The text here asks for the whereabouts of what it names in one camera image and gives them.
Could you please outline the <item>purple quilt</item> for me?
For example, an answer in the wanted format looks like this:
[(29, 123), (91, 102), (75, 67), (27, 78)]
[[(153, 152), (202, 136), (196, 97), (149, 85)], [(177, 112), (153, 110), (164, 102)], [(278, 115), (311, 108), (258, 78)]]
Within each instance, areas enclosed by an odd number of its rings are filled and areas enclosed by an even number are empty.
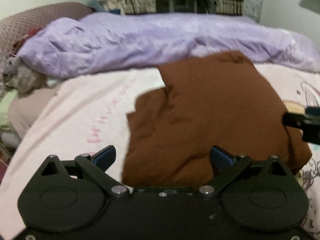
[(319, 50), (306, 36), (244, 16), (212, 14), (62, 17), (29, 38), (17, 55), (33, 70), (69, 79), (223, 51), (240, 51), (254, 63), (319, 72)]

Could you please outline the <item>grey clothes by headboard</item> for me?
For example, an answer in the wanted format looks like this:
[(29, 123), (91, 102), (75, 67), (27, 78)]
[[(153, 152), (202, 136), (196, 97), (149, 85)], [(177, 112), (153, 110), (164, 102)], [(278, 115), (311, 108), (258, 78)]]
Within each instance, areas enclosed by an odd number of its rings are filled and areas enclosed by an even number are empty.
[(7, 59), (2, 76), (7, 87), (17, 89), (21, 94), (47, 87), (47, 76), (33, 70), (17, 56)]

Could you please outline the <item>mauve bed sheet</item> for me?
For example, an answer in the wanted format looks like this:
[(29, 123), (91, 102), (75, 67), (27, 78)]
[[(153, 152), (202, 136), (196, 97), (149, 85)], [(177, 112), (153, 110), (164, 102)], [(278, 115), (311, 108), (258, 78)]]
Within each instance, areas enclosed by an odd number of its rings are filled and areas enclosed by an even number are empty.
[(35, 89), (27, 95), (17, 95), (9, 106), (8, 119), (12, 129), (23, 139), (48, 104), (57, 95), (60, 85)]

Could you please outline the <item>mauve quilted headboard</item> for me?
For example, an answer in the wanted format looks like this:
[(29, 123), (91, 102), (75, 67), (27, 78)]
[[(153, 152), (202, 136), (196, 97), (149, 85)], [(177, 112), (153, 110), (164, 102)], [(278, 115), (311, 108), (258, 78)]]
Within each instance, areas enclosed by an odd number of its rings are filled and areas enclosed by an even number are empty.
[(44, 5), (1, 20), (1, 70), (5, 68), (7, 58), (12, 54), (13, 46), (22, 40), (29, 31), (42, 29), (50, 22), (67, 17), (79, 20), (92, 13), (81, 3), (64, 2)]

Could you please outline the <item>blue and beige clothes pile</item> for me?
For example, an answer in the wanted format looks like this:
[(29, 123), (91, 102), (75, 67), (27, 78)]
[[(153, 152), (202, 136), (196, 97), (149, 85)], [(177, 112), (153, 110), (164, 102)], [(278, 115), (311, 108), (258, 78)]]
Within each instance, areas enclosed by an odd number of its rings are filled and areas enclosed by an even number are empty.
[(109, 12), (117, 15), (125, 14), (120, 0), (91, 0), (88, 6), (95, 12)]

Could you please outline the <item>light green pillow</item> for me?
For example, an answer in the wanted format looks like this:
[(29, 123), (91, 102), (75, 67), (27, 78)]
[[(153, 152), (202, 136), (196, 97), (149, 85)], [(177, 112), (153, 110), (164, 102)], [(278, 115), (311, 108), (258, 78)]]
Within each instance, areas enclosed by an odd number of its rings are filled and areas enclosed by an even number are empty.
[(0, 122), (1, 122), (1, 130), (4, 131), (9, 131), (11, 129), (10, 127), (10, 121), (8, 119), (8, 111), (9, 111), (9, 106), (14, 100), (14, 98), (17, 95), (17, 90), (12, 89), (8, 91), (3, 99), (1, 100), (1, 105), (0, 105)]

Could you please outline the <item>pink printed bed blanket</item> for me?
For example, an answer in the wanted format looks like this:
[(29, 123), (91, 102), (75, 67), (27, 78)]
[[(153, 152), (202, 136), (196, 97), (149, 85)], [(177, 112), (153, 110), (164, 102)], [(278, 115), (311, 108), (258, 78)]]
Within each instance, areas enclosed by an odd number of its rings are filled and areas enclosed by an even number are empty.
[[(319, 103), (319, 74), (311, 74), (274, 64), (256, 64), (290, 108), (301, 111)], [(156, 68), (127, 70), (81, 76), (64, 82), (46, 105), (15, 152), (1, 183), (1, 236), (13, 239), (25, 226), (17, 200), (27, 182), (48, 155), (72, 160), (82, 153), (95, 154), (107, 145), (117, 150), (116, 162), (107, 171), (120, 181), (129, 140), (126, 114), (134, 110), (135, 99), (164, 83)], [(319, 146), (309, 144), (313, 158), (303, 168), (314, 172), (315, 184), (307, 191), (311, 210), (305, 226), (315, 222), (311, 232), (319, 233), (319, 177), (315, 167)]]

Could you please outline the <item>brown padded jacket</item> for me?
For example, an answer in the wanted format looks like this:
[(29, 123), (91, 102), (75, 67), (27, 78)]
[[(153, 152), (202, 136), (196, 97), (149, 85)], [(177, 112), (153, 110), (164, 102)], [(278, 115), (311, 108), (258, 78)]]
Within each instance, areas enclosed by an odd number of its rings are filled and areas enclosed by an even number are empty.
[(122, 181), (131, 187), (193, 187), (210, 181), (210, 150), (254, 160), (281, 157), (293, 172), (312, 154), (285, 127), (286, 107), (242, 53), (192, 57), (159, 67), (164, 88), (136, 100)]

